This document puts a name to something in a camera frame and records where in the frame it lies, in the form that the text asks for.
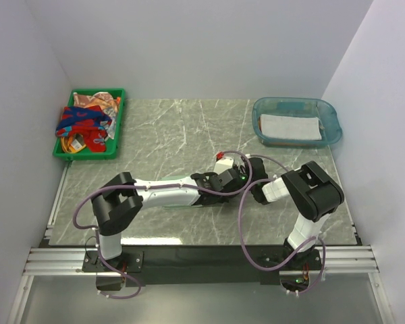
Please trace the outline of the green panda towel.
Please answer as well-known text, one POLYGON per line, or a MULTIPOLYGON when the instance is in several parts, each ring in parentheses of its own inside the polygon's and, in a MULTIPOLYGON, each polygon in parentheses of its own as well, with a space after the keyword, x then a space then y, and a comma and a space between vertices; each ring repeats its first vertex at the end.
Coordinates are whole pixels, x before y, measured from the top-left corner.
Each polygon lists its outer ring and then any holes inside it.
MULTIPOLYGON (((176 182, 179 179, 182 179, 182 175, 170 175, 161 178, 161 181, 172 181, 176 182)), ((203 208, 203 205, 167 205, 163 206, 165 210, 172 210, 172 209, 191 209, 191 208, 203 208)))

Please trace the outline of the red blue patterned cloth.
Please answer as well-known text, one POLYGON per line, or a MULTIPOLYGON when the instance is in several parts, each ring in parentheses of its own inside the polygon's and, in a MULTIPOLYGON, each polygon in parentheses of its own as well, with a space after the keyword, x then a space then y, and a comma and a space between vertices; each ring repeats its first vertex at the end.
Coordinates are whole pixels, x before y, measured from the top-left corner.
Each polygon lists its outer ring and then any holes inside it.
POLYGON ((63 109, 55 135, 59 138, 81 135, 91 152, 103 153, 106 151, 105 139, 110 125, 111 118, 98 105, 87 108, 68 106, 63 109))

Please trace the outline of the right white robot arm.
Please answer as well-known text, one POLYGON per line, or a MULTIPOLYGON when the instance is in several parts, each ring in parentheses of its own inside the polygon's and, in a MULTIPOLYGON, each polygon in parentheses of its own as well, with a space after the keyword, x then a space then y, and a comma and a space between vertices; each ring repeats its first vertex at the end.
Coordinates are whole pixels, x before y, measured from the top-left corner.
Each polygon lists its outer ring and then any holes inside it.
POLYGON ((307 250, 316 239, 329 216, 344 202, 344 192, 337 182, 315 161, 285 172, 278 178, 269 178, 262 155, 247 155, 252 166, 249 192, 262 205, 290 197, 298 217, 286 238, 288 247, 283 260, 290 269, 299 269, 307 262, 307 250))

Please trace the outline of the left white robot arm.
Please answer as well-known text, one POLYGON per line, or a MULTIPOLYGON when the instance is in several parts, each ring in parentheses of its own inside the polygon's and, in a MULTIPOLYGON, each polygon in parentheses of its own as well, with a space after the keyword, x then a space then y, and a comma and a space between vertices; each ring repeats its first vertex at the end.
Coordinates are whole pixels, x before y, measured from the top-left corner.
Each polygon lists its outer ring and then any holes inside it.
POLYGON ((99 227, 99 265, 106 271, 117 270, 122 263, 122 232, 140 211, 154 207, 211 206, 224 203, 230 192, 240 190, 248 180, 232 158, 222 158, 213 172, 156 182, 134 179, 122 172, 107 187, 131 185, 137 188, 110 189, 91 198, 99 227))

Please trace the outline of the folded white towel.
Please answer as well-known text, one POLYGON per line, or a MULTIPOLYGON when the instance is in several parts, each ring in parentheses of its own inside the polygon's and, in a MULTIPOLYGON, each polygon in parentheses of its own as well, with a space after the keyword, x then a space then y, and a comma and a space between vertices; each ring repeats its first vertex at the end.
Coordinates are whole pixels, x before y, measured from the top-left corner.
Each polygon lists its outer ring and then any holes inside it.
POLYGON ((262 135, 282 140, 319 141, 322 135, 317 117, 287 117, 262 114, 262 135))

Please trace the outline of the blue translucent plastic tub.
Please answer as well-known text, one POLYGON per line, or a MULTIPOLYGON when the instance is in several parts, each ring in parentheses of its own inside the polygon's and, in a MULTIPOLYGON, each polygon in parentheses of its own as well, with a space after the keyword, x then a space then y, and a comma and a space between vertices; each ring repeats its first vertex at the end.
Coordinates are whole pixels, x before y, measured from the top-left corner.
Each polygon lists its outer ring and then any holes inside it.
POLYGON ((335 108, 321 99, 293 97, 263 97, 252 108, 252 126, 262 144, 266 146, 329 146, 337 143, 343 131, 335 108), (322 140, 282 140, 268 138, 261 133, 262 114, 287 117, 317 117, 322 140))

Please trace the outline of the green plastic bin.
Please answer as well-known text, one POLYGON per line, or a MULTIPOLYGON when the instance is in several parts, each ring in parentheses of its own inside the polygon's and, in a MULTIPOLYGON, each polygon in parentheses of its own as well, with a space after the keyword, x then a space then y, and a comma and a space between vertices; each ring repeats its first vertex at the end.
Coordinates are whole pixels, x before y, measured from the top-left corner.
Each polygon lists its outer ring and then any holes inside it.
POLYGON ((126 99, 126 92, 122 88, 86 88, 86 89, 74 89, 70 95, 67 106, 74 106, 73 92, 77 92, 82 95, 94 95, 96 92, 109 92, 113 98, 120 97, 121 103, 119 105, 119 112, 116 118, 111 118, 111 125, 107 129, 107 137, 105 139, 106 151, 103 153, 93 153, 88 147, 76 154, 69 154, 63 152, 61 148, 60 138, 57 137, 53 155, 59 159, 65 161, 86 161, 86 160, 102 160, 102 159, 114 159, 117 156, 117 150, 119 146, 119 131, 121 128, 122 115, 124 111, 124 103, 126 99))

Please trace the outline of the orange yellow cloth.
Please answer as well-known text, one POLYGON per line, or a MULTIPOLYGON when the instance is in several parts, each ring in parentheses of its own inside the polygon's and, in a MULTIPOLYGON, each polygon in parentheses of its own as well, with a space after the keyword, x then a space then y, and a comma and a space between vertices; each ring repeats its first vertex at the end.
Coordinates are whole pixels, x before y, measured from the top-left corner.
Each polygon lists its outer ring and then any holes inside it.
POLYGON ((81 134, 74 134, 68 137, 60 138, 61 148, 63 152, 76 154, 86 148, 84 138, 81 134))

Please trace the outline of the aluminium mounting rail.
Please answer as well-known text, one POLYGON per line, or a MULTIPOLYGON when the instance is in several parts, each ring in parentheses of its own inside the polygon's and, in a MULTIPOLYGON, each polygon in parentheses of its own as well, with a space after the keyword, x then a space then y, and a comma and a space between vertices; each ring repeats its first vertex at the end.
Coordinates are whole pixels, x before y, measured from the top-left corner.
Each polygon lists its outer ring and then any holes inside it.
MULTIPOLYGON (((84 274, 82 263, 87 250, 96 250, 95 234, 91 229, 77 229, 74 221, 91 221, 94 218, 90 203, 80 211, 76 205, 82 201, 87 185, 71 179, 75 164, 63 173, 55 205, 51 211, 51 223, 43 240, 28 254, 24 274, 41 275, 95 275, 84 274)), ((283 198, 262 205, 250 196, 244 202, 230 198, 203 208, 172 209, 154 207, 137 214, 129 228, 121 235, 124 246, 240 246, 248 254, 249 246, 284 246, 288 234, 298 216, 298 210, 290 198, 283 198)), ((365 295, 353 294, 359 309, 365 302, 372 305, 368 311, 382 323, 393 323, 394 317, 379 276, 379 267, 369 245, 362 243, 347 205, 340 206, 324 223, 319 234, 319 245, 341 246, 351 250, 358 247, 365 258, 356 270, 322 275, 364 275, 367 283, 365 295)))

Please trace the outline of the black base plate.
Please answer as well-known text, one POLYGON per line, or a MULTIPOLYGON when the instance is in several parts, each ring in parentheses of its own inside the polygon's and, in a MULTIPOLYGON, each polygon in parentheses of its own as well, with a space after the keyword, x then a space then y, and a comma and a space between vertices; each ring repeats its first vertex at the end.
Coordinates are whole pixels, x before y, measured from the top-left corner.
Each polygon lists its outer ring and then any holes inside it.
POLYGON ((95 274, 101 291, 122 286, 166 284, 259 283, 305 290, 316 275, 326 271, 356 270, 365 253, 353 247, 314 247, 285 265, 289 255, 281 245, 256 245, 244 254, 240 246, 124 246, 121 255, 103 262, 95 250, 87 250, 84 274, 95 274))

